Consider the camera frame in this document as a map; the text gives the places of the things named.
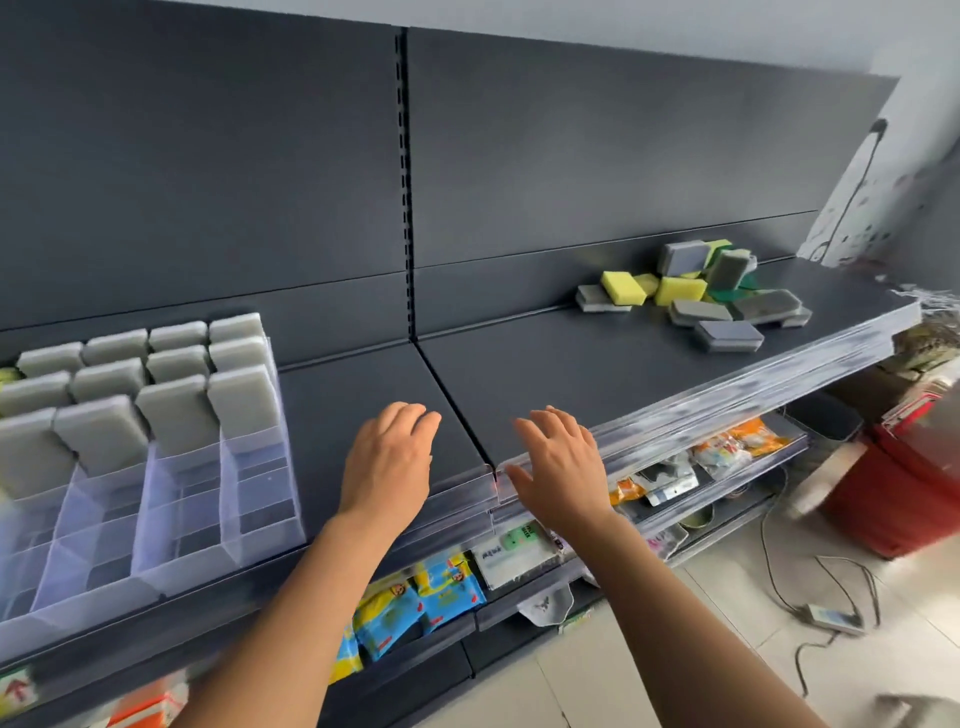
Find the person's right hand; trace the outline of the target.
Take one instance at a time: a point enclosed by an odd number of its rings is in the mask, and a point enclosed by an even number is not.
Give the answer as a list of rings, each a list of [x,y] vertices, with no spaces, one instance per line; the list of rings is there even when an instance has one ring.
[[[594,436],[573,418],[573,452],[533,453],[533,411],[513,427],[530,460],[530,486],[521,503],[570,544],[613,514],[606,470]]]

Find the person's right forearm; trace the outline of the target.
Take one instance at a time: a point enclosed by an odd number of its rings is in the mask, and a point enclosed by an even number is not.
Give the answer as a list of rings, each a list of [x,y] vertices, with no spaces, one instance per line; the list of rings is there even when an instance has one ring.
[[[537,517],[606,595],[662,728],[828,728],[609,506]]]

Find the person's left forearm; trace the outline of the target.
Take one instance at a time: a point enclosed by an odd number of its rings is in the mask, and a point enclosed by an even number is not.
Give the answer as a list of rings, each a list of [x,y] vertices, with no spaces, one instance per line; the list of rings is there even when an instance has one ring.
[[[316,728],[342,637],[418,505],[333,516],[171,728]]]

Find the white packet with green label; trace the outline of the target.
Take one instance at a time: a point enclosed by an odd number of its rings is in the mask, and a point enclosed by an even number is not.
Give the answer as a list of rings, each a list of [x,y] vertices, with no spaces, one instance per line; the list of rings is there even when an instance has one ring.
[[[562,549],[549,531],[532,519],[479,541],[469,552],[477,574],[492,592],[542,565],[559,562]]]

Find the blue yellow snack packet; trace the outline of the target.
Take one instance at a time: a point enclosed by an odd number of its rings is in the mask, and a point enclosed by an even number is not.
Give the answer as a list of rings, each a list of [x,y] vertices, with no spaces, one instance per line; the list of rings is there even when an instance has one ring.
[[[348,624],[343,629],[342,640],[336,660],[333,663],[328,685],[333,685],[363,670],[363,661],[354,628]]]
[[[409,579],[400,579],[364,598],[352,618],[358,645],[371,662],[377,662],[423,616],[424,605]]]
[[[464,552],[418,571],[411,581],[420,604],[418,613],[424,635],[487,602]]]

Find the orange yellow packet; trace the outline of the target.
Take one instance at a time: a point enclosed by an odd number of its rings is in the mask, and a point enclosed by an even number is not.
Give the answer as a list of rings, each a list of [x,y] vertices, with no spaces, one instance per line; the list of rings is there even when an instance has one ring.
[[[789,437],[777,434],[761,418],[747,420],[727,433],[754,459],[772,455],[792,443]]]

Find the dark grey metal shelf unit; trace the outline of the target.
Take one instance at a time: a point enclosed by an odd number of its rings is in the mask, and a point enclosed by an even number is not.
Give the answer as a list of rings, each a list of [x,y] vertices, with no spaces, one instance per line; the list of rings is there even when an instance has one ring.
[[[436,409],[377,578],[493,535],[513,418],[658,460],[868,367],[915,301],[796,254],[894,79],[157,0],[0,0],[0,362],[257,312],[301,523],[361,423]],[[727,239],[812,312],[707,351],[605,271]]]

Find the clear plastic divider organizer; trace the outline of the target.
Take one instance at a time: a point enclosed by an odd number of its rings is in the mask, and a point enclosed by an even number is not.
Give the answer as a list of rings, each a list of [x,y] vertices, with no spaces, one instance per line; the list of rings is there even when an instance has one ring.
[[[101,625],[301,545],[286,420],[283,435],[0,503],[0,648]]]

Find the rows of grey sponges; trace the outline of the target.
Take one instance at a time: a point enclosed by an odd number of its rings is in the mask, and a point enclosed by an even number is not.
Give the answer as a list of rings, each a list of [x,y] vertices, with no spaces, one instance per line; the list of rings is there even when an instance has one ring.
[[[257,312],[23,350],[0,364],[0,504],[284,429]]]

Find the black basket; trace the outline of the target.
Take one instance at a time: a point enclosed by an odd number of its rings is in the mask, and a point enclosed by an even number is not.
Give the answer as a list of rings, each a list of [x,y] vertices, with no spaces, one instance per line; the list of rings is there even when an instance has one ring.
[[[854,408],[822,391],[788,402],[784,412],[809,431],[832,442],[849,442],[864,428],[864,419]]]

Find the white power strip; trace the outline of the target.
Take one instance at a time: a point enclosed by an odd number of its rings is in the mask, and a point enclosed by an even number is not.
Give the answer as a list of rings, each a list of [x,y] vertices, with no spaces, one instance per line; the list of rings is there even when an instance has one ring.
[[[825,631],[850,636],[863,636],[867,632],[863,617],[858,612],[846,613],[807,603],[800,608],[800,613],[808,624]]]

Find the red plastic bin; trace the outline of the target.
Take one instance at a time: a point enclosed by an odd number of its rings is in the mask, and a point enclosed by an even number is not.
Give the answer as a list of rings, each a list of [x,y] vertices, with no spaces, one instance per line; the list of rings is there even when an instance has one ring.
[[[887,561],[960,535],[960,476],[876,425],[819,507],[841,535]]]

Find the red white boxes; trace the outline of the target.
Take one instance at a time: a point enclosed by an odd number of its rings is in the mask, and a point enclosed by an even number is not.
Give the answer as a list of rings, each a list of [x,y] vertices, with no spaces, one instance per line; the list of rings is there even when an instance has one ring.
[[[917,381],[900,402],[881,417],[879,426],[893,436],[904,436],[928,418],[935,406],[952,395],[960,395],[960,378],[937,375]]]

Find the orange box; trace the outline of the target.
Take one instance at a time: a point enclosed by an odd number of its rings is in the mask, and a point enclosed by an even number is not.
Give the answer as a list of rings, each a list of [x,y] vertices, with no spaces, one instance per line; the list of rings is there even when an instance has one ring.
[[[188,700],[189,681],[178,671],[129,693],[90,728],[171,728]]]

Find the white sign with red arrow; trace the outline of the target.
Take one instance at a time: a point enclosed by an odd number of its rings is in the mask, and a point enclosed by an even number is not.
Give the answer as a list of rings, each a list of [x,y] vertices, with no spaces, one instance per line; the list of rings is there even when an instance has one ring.
[[[36,681],[28,665],[0,672],[0,719],[22,713],[39,702]]]

